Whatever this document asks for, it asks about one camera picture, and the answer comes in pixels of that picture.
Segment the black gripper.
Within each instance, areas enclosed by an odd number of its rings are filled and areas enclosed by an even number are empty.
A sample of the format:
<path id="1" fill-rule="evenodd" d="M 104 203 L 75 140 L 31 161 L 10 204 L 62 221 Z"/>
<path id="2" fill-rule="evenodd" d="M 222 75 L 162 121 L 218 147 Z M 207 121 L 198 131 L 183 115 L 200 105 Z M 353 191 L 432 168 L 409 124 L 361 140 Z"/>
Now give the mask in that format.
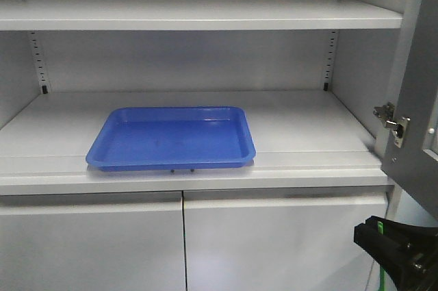
<path id="1" fill-rule="evenodd" d="M 426 254 L 437 249 L 436 227 L 371 216 L 355 227 L 354 242 L 384 268 L 397 290 L 437 290 L 437 252 Z"/>

